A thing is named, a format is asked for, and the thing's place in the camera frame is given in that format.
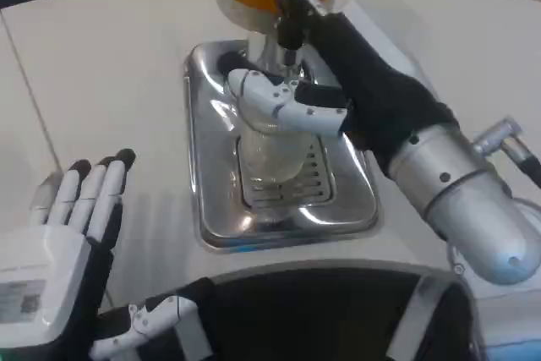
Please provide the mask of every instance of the silver metal cylinder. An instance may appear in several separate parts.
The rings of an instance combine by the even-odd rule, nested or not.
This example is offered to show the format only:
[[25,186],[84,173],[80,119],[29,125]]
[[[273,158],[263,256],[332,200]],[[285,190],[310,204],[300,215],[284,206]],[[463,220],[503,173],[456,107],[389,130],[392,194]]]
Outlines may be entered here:
[[482,278],[512,284],[538,269],[541,236],[458,129],[435,126],[412,136],[391,162],[390,175]]
[[459,130],[441,126],[410,137],[389,166],[391,178],[422,217],[452,184],[488,170]]
[[494,284],[524,281],[541,264],[541,236],[490,172],[450,188],[430,207],[426,220]]

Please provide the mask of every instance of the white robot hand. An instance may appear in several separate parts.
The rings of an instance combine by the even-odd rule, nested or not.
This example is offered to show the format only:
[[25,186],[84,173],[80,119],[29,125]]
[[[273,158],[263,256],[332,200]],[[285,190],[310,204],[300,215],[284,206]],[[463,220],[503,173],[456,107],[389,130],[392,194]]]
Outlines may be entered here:
[[29,224],[0,240],[0,359],[86,359],[135,160],[75,162],[40,185]]

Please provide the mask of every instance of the white robot finger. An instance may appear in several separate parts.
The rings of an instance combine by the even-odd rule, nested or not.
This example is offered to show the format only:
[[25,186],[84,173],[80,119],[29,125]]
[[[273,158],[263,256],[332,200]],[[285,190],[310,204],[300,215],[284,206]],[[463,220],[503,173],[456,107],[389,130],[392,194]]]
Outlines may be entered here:
[[51,172],[45,181],[37,187],[30,205],[31,226],[45,224],[60,188],[62,178],[61,172]]
[[132,150],[121,150],[115,159],[107,168],[86,233],[88,238],[93,238],[98,243],[103,241],[107,227],[111,224],[110,220],[115,207],[118,213],[121,195],[126,184],[126,174],[134,164],[135,153]]
[[90,171],[81,187],[81,193],[75,202],[68,226],[77,232],[84,233],[86,226],[90,221],[90,216],[94,210],[96,199],[101,191],[103,179],[107,172],[109,164],[115,160],[115,157],[108,156],[98,162]]
[[47,224],[67,224],[69,214],[79,196],[81,183],[90,172],[90,169],[91,165],[87,160],[80,160],[66,171],[57,198],[52,204]]

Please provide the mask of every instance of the silver screw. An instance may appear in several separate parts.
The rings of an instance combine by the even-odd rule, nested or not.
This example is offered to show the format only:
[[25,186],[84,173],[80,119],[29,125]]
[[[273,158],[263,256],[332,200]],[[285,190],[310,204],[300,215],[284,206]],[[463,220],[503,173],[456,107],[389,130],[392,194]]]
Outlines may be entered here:
[[457,274],[457,275],[462,275],[465,271],[464,269],[464,265],[462,264],[455,264],[455,266],[453,266],[453,271]]

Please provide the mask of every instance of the metal connector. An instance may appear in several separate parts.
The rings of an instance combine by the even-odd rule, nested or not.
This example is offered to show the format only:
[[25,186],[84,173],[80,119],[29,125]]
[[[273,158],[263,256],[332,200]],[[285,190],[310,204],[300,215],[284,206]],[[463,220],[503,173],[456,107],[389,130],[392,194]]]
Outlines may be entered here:
[[477,137],[473,141],[473,148],[485,157],[502,150],[516,165],[520,166],[533,156],[526,144],[519,138],[521,133],[522,128],[516,120],[507,117]]

